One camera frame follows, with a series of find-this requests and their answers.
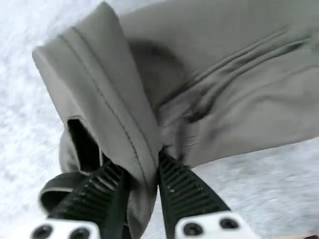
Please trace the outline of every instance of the gray fabric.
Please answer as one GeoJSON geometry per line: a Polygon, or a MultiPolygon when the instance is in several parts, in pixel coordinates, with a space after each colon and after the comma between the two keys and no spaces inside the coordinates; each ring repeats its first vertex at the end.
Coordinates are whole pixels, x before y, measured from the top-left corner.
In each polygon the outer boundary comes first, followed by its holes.
{"type": "Polygon", "coordinates": [[[161,145],[149,103],[162,141],[174,156],[179,142],[191,166],[317,136],[318,14],[315,0],[186,0],[138,10],[123,16],[121,25],[140,79],[116,17],[101,5],[34,55],[65,124],[64,170],[81,163],[66,124],[80,116],[100,151],[139,183],[129,219],[139,237],[156,193],[157,163],[150,158],[161,145]],[[89,81],[92,75],[100,91],[89,81]],[[100,94],[119,111],[118,119],[100,94]],[[143,170],[130,160],[134,150],[122,120],[143,154],[143,170]]]}
{"type": "Polygon", "coordinates": [[[174,59],[142,71],[171,154],[185,113],[191,166],[317,136],[318,20],[316,0],[169,1],[122,17],[137,61],[174,59]]]}
{"type": "MultiPolygon", "coordinates": [[[[139,237],[153,210],[162,144],[113,10],[101,4],[76,27],[37,48],[33,57],[64,122],[64,136],[71,119],[81,121],[102,153],[133,176],[128,223],[131,233],[139,237]]],[[[72,146],[68,139],[62,142],[72,146]]],[[[69,154],[61,157],[81,164],[69,154]]]]}

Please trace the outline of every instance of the seam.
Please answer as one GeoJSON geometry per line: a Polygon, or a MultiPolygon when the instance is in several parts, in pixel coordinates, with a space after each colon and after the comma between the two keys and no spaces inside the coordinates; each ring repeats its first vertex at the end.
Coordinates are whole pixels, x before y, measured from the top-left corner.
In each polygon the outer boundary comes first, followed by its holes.
{"type": "MultiPolygon", "coordinates": [[[[83,40],[83,42],[87,45],[88,49],[91,51],[92,55],[93,55],[94,58],[97,60],[97,62],[99,63],[100,67],[102,68],[103,73],[104,73],[105,76],[107,77],[107,72],[106,72],[106,70],[104,69],[104,67],[103,67],[103,65],[102,65],[102,63],[101,63],[99,57],[96,55],[96,53],[94,52],[94,50],[91,48],[90,44],[89,44],[88,41],[85,39],[85,37],[82,35],[82,33],[80,32],[80,30],[79,30],[78,28],[76,28],[76,27],[72,27],[72,30],[73,30],[76,34],[78,34],[79,37],[83,40]]],[[[135,118],[131,115],[131,112],[128,110],[128,107],[126,106],[125,101],[122,99],[121,95],[118,94],[118,96],[119,96],[119,98],[122,100],[123,105],[124,105],[125,108],[127,109],[128,114],[129,114],[130,117],[133,119],[134,124],[137,126],[137,128],[138,128],[138,129],[140,130],[140,132],[142,133],[142,136],[143,136],[143,138],[144,138],[144,140],[145,140],[145,142],[146,142],[146,145],[147,145],[147,147],[149,148],[149,151],[150,151],[150,153],[151,153],[151,158],[152,158],[152,161],[153,161],[153,163],[154,163],[154,166],[155,166],[155,168],[157,168],[157,164],[156,164],[155,159],[154,159],[154,154],[153,154],[153,151],[152,151],[152,148],[151,148],[151,146],[150,146],[150,143],[149,143],[148,139],[146,138],[144,132],[141,130],[139,124],[136,122],[135,118]]]]}
{"type": "Polygon", "coordinates": [[[133,142],[132,142],[132,139],[131,137],[129,136],[127,130],[125,129],[123,123],[120,121],[120,118],[119,116],[115,113],[115,111],[113,110],[113,108],[110,106],[110,104],[105,100],[104,98],[104,95],[102,94],[101,92],[101,89],[98,87],[95,79],[93,78],[93,76],[90,74],[89,70],[87,69],[86,65],[84,64],[84,62],[82,61],[82,59],[80,58],[80,56],[77,54],[77,52],[75,51],[75,49],[72,47],[72,45],[70,44],[70,42],[63,36],[63,35],[59,35],[60,39],[66,44],[66,46],[72,51],[72,53],[74,54],[74,56],[77,58],[77,60],[79,61],[79,63],[83,66],[84,70],[86,71],[86,73],[90,76],[92,82],[94,83],[99,95],[102,97],[105,105],[109,108],[109,110],[112,112],[112,114],[115,116],[115,118],[118,120],[118,122],[120,123],[120,126],[121,128],[123,129],[127,139],[129,140],[129,143],[134,151],[134,156],[135,156],[135,159],[137,159],[138,161],[138,164],[139,164],[139,167],[142,171],[142,175],[143,175],[143,179],[144,179],[144,182],[147,186],[147,189],[149,190],[149,185],[148,185],[148,182],[146,180],[146,176],[145,176],[145,173],[143,171],[143,168],[142,168],[142,165],[141,165],[141,162],[140,162],[140,158],[138,156],[138,153],[137,153],[137,150],[135,148],[135,146],[133,145],[133,142]]]}
{"type": "Polygon", "coordinates": [[[224,58],[222,58],[221,60],[219,60],[215,64],[206,68],[206,70],[203,70],[201,73],[198,73],[197,76],[194,76],[190,80],[187,80],[184,84],[182,84],[179,88],[177,88],[176,91],[172,92],[169,96],[167,96],[165,99],[163,99],[158,104],[158,106],[156,108],[160,109],[162,106],[164,106],[168,102],[172,101],[174,98],[179,96],[181,93],[189,90],[191,87],[193,87],[194,85],[201,82],[203,79],[208,77],[215,70],[218,70],[221,67],[223,67],[224,65],[231,62],[232,60],[247,54],[247,52],[256,49],[260,45],[265,44],[265,43],[267,43],[267,42],[269,42],[269,41],[271,41],[279,36],[284,35],[285,33],[287,33],[287,31],[288,31],[288,26],[285,26],[285,27],[271,33],[270,35],[267,35],[267,36],[261,38],[260,40],[257,40],[255,42],[249,44],[248,46],[241,48],[240,50],[238,50],[238,51],[236,51],[228,56],[225,56],[224,58]]]}

